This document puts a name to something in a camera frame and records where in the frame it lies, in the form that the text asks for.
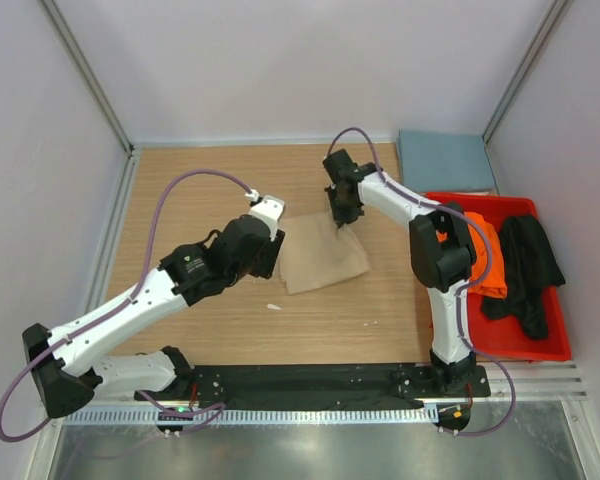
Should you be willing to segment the beige t shirt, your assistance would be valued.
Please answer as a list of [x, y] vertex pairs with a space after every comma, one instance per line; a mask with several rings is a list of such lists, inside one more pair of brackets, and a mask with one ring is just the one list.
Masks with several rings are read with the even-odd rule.
[[288, 295], [326, 288], [365, 274], [368, 255], [353, 230], [329, 212], [283, 219], [278, 269]]

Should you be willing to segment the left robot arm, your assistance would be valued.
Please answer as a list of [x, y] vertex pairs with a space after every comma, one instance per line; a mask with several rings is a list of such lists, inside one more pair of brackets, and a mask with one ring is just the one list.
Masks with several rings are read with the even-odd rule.
[[179, 400], [191, 390], [193, 369], [165, 346], [151, 354], [113, 356], [111, 350], [153, 323], [221, 294], [243, 277], [268, 279], [284, 240], [276, 220], [248, 213], [181, 245], [133, 286], [81, 318], [48, 329], [36, 323], [22, 339], [32, 378], [48, 417], [66, 417], [96, 398], [131, 393]]

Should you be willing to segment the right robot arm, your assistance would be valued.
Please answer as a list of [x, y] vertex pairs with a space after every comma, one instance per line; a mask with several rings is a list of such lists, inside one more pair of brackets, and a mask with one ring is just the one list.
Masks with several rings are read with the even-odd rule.
[[322, 165], [331, 181], [325, 191], [338, 227], [373, 207], [408, 231], [411, 269], [427, 289], [432, 312], [432, 387], [444, 396], [463, 390], [476, 365], [465, 333], [467, 288], [477, 253], [462, 208], [416, 194], [375, 164], [355, 163], [344, 149], [328, 153]]

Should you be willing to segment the folded blue t shirt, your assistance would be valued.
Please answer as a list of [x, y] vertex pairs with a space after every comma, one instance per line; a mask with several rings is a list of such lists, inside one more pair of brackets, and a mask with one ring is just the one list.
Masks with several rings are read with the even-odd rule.
[[417, 193], [488, 192], [495, 181], [479, 135], [400, 130], [400, 182]]

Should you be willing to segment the orange t shirt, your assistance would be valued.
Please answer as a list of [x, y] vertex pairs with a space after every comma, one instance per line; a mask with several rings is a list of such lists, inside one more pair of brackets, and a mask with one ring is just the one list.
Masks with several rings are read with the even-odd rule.
[[473, 226], [469, 226], [469, 233], [476, 251], [476, 262], [472, 266], [469, 288], [470, 293], [494, 299], [505, 299], [508, 288], [505, 277], [505, 262], [502, 255], [501, 244], [494, 226], [487, 222], [482, 215], [467, 212], [466, 216], [479, 226], [486, 235], [491, 248], [491, 256], [479, 233]]

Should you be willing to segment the black t shirt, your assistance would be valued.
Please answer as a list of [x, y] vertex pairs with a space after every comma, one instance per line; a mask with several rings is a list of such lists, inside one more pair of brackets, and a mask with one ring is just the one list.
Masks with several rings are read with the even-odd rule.
[[549, 239], [539, 220], [530, 215], [505, 219], [499, 232], [507, 294], [503, 299], [485, 297], [481, 312], [494, 321], [517, 318], [532, 340], [549, 337], [543, 293], [566, 283]]

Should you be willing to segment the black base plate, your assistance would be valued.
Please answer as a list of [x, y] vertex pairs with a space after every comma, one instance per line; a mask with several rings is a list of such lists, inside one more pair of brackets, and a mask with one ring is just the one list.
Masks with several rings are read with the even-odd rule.
[[356, 390], [380, 394], [402, 393], [409, 399], [491, 395], [485, 368], [476, 366], [454, 387], [444, 388], [442, 378], [428, 364], [376, 363], [327, 365], [198, 365], [162, 391], [150, 392], [160, 401], [210, 402], [240, 394], [328, 394]]

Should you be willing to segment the aluminium front rail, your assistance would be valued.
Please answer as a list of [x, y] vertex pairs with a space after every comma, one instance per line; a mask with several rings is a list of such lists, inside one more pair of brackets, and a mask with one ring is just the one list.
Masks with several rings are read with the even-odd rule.
[[[502, 366], [479, 364], [485, 368], [491, 395], [475, 398], [470, 393], [452, 397], [409, 399], [402, 393], [380, 394], [356, 390], [317, 394], [301, 392], [297, 395], [282, 394], [240, 394], [238, 397], [223, 400], [219, 397], [210, 402], [199, 401], [201, 405], [211, 405], [217, 401], [226, 403], [232, 409], [242, 410], [328, 410], [353, 404], [362, 408], [383, 409], [394, 407], [411, 408], [417, 402], [435, 400], [464, 400], [471, 396], [478, 401], [504, 401], [517, 398], [521, 401], [545, 399], [582, 399], [587, 393], [577, 368], [573, 365], [528, 365], [520, 362], [506, 362]], [[69, 415], [92, 402], [141, 400], [141, 392], [162, 391], [174, 381], [189, 373], [193, 367], [169, 368], [160, 366], [146, 355], [135, 357], [106, 358], [92, 367], [76, 381], [62, 386], [46, 396], [46, 401], [59, 408], [62, 416]]]

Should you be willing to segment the left aluminium frame post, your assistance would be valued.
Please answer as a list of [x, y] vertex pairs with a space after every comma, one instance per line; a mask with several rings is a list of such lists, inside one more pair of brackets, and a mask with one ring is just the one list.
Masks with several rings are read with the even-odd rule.
[[103, 115], [113, 135], [125, 152], [125, 155], [130, 157], [134, 151], [133, 143], [129, 139], [128, 134], [122, 126], [117, 114], [115, 113], [113, 106], [111, 105], [104, 89], [97, 79], [95, 72], [93, 71], [77, 38], [72, 32], [72, 29], [62, 13], [58, 3], [54, 0], [40, 0], [38, 1], [38, 5], [49, 20], [60, 43], [63, 45], [71, 62], [84, 82], [88, 93], [91, 95], [96, 106]]

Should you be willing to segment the aluminium frame post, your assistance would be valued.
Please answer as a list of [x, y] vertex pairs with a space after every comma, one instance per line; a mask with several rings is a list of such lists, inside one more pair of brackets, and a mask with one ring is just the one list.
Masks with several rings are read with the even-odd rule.
[[497, 132], [572, 4], [571, 0], [553, 0], [549, 3], [547, 11], [486, 124], [482, 134], [484, 145], [488, 145]]
[[72, 29], [62, 13], [58, 3], [54, 0], [40, 0], [38, 1], [38, 5], [49, 20], [60, 43], [63, 45], [71, 62], [84, 82], [88, 93], [91, 95], [96, 106], [103, 115], [113, 135], [125, 152], [125, 155], [130, 157], [134, 151], [133, 143], [129, 139], [128, 134], [122, 126], [117, 114], [115, 113], [113, 106], [111, 105], [104, 89], [97, 79], [95, 72], [93, 71], [77, 38], [72, 32]]

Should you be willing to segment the right aluminium frame post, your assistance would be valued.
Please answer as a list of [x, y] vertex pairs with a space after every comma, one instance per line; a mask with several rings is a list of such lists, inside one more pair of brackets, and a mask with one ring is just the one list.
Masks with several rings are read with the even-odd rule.
[[572, 4], [571, 0], [553, 0], [549, 3], [547, 11], [486, 124], [482, 134], [484, 145], [488, 145], [497, 132]]

